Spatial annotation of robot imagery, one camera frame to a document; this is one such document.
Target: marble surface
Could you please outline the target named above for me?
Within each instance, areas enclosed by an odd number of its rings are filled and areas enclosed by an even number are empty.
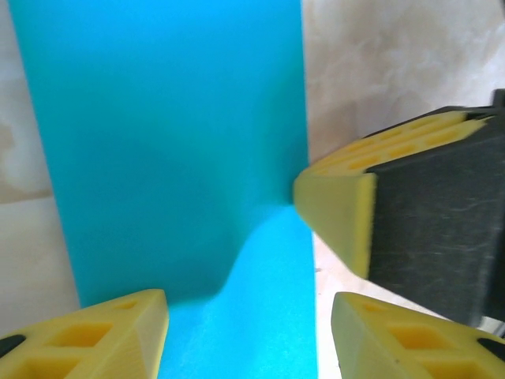
[[[311,160],[445,105],[505,87],[498,0],[305,0]],[[0,0],[0,335],[78,307],[6,0]],[[314,239],[320,377],[339,377],[336,291],[406,300],[354,277]]]

